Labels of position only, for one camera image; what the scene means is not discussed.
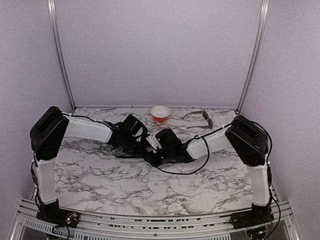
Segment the brown translucent sunglasses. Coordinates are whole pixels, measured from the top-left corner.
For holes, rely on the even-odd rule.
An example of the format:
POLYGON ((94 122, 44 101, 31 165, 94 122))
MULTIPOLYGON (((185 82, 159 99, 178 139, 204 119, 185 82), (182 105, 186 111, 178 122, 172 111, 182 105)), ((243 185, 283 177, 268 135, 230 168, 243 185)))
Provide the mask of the brown translucent sunglasses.
POLYGON ((197 111, 192 111, 192 112, 188 112, 187 114, 185 114, 181 119, 184 120, 188 117, 191 116, 195 116, 195 115, 199 115, 201 116, 201 119, 204 122, 206 122, 206 125, 191 125, 191 126, 187 126, 187 129, 195 129, 195 128, 199 128, 199 129, 208 129, 211 130, 213 128, 213 120, 210 118, 208 112, 204 109, 202 110, 197 110, 197 111))

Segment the black woven glasses case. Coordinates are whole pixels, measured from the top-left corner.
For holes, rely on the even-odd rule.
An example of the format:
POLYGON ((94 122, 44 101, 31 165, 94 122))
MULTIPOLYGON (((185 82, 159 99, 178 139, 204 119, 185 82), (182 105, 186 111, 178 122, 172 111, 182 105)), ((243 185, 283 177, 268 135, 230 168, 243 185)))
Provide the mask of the black woven glasses case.
POLYGON ((116 158, 120 158, 120 159, 143 159, 145 157, 145 154, 130 154, 130 153, 119 153, 117 151, 115 151, 113 153, 113 155, 116 158))

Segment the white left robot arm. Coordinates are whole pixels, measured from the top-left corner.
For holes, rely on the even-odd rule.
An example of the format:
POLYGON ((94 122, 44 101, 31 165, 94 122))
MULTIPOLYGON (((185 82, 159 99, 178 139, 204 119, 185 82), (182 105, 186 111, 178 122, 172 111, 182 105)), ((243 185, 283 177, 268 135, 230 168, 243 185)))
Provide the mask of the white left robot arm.
POLYGON ((63 139, 96 141, 119 150, 121 157, 142 158, 147 136, 145 125, 131 114, 123 121, 111 123, 68 114, 51 106, 30 130, 40 213, 53 223, 60 222, 65 215, 57 199, 54 175, 55 159, 63 139))

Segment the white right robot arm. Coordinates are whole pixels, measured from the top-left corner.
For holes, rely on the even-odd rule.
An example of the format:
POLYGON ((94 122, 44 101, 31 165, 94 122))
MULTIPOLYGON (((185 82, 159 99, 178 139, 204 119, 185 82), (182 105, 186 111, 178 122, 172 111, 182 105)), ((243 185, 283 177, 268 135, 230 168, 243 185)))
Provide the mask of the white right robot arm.
POLYGON ((251 210, 247 219, 258 224, 271 213, 272 172, 269 154, 272 140, 258 123, 237 115, 233 121, 205 135, 182 142, 172 129, 161 130, 146 138, 143 159, 158 168, 165 162, 191 163, 203 156, 232 148, 247 166, 252 187, 251 210))

